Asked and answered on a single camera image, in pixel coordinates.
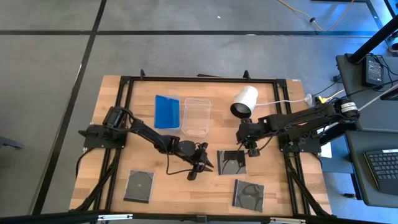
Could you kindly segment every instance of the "black keyboard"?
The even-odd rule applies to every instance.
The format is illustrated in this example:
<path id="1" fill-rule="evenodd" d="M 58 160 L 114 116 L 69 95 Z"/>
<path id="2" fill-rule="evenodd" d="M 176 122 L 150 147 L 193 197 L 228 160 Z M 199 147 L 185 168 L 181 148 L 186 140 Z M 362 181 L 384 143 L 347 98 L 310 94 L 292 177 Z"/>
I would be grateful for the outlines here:
<path id="1" fill-rule="evenodd" d="M 380 192 L 398 195 L 398 149 L 364 153 Z"/>

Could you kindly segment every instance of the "blue plastic lid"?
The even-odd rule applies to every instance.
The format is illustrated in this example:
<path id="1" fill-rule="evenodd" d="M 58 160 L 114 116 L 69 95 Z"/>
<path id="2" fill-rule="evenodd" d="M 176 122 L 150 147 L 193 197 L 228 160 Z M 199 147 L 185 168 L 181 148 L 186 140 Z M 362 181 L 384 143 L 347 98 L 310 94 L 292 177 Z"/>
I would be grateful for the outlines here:
<path id="1" fill-rule="evenodd" d="M 175 129 L 180 127 L 180 100 L 167 96 L 155 96 L 155 128 Z"/>

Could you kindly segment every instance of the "gray carpet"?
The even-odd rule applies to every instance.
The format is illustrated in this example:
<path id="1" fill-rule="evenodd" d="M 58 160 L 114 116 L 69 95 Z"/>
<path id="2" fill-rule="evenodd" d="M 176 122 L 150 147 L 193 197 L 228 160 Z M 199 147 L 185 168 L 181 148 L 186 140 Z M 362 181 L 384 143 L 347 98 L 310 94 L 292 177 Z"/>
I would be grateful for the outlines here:
<path id="1" fill-rule="evenodd" d="M 100 0 L 0 1 L 0 30 L 90 30 Z M 332 25 L 348 3 L 288 1 Z M 372 0 L 381 21 L 389 15 L 383 0 Z M 277 1 L 108 1 L 100 30 L 315 30 L 308 19 Z M 335 30 L 377 30 L 365 3 L 357 2 Z M 65 136 L 44 212 L 67 211 L 75 183 L 75 163 L 81 154 L 85 129 L 91 120 L 103 75 L 195 76 L 197 73 L 241 77 L 301 79 L 306 93 L 331 84 L 338 74 L 335 55 L 354 52 L 367 37 L 158 35 L 97 36 L 75 109 Z M 42 175 L 79 69 L 87 35 L 0 35 L 0 136 L 26 145 L 0 151 L 0 216 L 25 215 Z M 386 54 L 382 43 L 375 53 Z M 329 95 L 342 89 L 335 85 Z M 343 175 L 325 176 L 335 215 L 360 220 L 393 222 L 386 208 L 358 206 L 342 198 L 335 183 Z M 338 190 L 349 192 L 349 184 Z"/>

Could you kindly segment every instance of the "white cable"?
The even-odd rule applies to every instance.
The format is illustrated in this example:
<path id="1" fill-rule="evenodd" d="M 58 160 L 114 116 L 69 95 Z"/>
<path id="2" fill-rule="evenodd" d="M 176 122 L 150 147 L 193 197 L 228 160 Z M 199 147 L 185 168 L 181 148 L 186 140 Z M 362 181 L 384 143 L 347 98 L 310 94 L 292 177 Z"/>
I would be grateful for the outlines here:
<path id="1" fill-rule="evenodd" d="M 391 87 L 390 89 L 382 92 L 380 95 L 378 95 L 377 97 L 373 98 L 373 100 L 367 102 L 365 105 L 363 105 L 358 111 L 363 110 L 365 107 L 369 106 L 371 103 L 375 102 L 380 96 L 390 92 L 391 90 L 395 89 L 398 86 L 398 84 L 394 85 L 393 87 Z"/>
<path id="2" fill-rule="evenodd" d="M 297 102 L 301 102 L 304 100 L 306 100 L 306 98 L 301 99 L 301 100 L 279 100 L 279 101 L 270 102 L 270 103 L 259 103 L 259 104 L 256 104 L 256 106 L 266 106 L 266 105 L 271 105 L 274 103 L 281 103 L 281 102 L 297 103 Z"/>
<path id="3" fill-rule="evenodd" d="M 307 94 L 306 97 L 304 99 L 301 99 L 301 100 L 279 100 L 279 101 L 270 102 L 270 103 L 258 103 L 258 104 L 256 104 L 256 106 L 267 106 L 267 105 L 271 105 L 271 104 L 274 104 L 274 103 L 281 103 L 281 102 L 298 103 L 298 102 L 302 102 L 302 101 L 305 101 L 310 106 L 312 104 L 312 96 L 311 96 L 311 94 Z"/>

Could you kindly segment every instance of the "clear plastic container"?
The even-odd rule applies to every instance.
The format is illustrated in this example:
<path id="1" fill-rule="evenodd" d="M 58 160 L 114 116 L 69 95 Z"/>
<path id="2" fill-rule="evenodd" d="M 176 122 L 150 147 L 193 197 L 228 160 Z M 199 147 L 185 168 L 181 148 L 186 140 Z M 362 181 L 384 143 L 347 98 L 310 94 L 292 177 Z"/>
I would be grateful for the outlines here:
<path id="1" fill-rule="evenodd" d="M 210 100 L 185 99 L 182 131 L 187 136 L 205 137 L 210 129 Z"/>

